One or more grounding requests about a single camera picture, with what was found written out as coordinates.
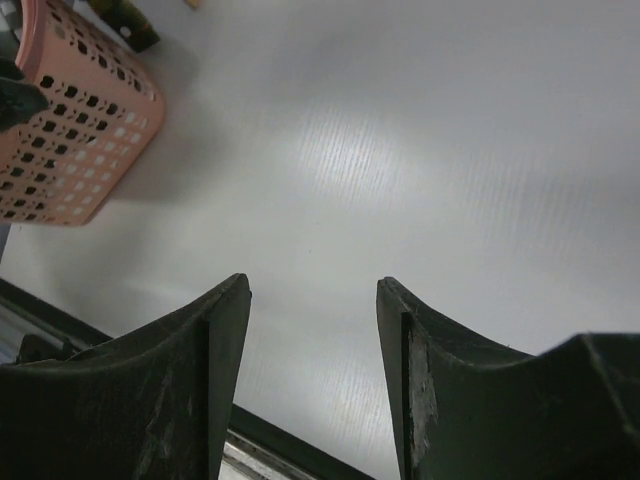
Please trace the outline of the yellow plaid shirt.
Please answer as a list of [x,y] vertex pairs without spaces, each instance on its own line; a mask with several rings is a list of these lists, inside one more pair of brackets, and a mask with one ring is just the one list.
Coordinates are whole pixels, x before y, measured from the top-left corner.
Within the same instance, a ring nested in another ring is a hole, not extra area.
[[160,41],[147,17],[128,0],[89,0],[91,10],[136,53]]

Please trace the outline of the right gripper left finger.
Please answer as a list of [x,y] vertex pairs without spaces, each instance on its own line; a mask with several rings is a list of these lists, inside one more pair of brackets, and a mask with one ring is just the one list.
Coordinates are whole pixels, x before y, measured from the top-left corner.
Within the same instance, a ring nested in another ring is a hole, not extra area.
[[66,360],[1,369],[5,479],[214,479],[250,313],[244,274]]

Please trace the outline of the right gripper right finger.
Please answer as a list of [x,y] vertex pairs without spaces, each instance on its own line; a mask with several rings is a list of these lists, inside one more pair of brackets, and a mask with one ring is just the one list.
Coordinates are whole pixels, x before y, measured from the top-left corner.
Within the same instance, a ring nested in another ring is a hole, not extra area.
[[638,477],[637,335],[582,333],[529,355],[391,277],[376,311],[402,478]]

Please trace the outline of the black white checkered shirt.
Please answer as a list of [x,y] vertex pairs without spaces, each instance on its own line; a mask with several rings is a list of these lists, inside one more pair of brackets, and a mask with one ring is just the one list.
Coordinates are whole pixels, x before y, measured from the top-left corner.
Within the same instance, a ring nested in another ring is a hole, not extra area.
[[1,56],[15,60],[23,32],[22,3],[20,0],[1,0],[0,8]]

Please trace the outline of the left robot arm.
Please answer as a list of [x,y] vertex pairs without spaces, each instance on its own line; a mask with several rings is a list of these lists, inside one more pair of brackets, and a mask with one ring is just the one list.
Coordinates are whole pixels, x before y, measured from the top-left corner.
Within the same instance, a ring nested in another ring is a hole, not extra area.
[[11,60],[1,58],[0,130],[7,132],[49,108],[46,96],[26,80],[23,72]]

